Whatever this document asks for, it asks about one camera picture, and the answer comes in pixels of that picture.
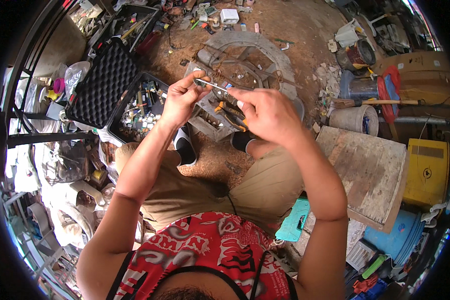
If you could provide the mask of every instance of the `hand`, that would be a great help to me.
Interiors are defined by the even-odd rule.
[[[209,85],[204,88],[193,82],[194,78],[210,81],[210,77],[205,75],[206,73],[203,70],[193,71],[168,88],[165,107],[160,118],[162,123],[174,126],[176,129],[179,129],[187,123],[192,116],[195,103],[200,101],[212,90],[212,87]]]
[[[303,134],[302,122],[292,102],[275,89],[257,88],[246,91],[231,87],[228,93],[235,97],[243,111],[250,131],[264,140],[286,146]]]

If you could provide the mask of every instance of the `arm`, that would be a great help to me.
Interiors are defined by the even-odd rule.
[[[230,88],[251,132],[284,147],[297,162],[317,219],[300,262],[300,298],[343,299],[347,243],[347,195],[312,133],[302,128],[290,100],[272,89]]]
[[[204,75],[204,71],[195,71],[169,87],[162,117],[120,173],[108,210],[78,260],[77,281],[84,298],[105,299],[132,250],[140,206],[155,183],[164,153],[174,133],[190,118],[195,103],[209,92],[193,86],[193,78]]]

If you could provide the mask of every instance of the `pink container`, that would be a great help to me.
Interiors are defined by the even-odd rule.
[[[65,78],[57,78],[53,82],[53,91],[55,94],[61,94],[65,90]]]

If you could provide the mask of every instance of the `red patterned shirt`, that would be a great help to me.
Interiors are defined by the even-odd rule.
[[[292,279],[268,252],[271,241],[237,215],[192,214],[130,252],[107,299],[147,299],[162,281],[182,272],[212,273],[240,300],[297,299]]]

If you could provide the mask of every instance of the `yellow plastic container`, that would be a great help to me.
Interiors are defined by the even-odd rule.
[[[424,211],[442,203],[448,185],[450,148],[445,141],[409,139],[410,164],[403,200]]]

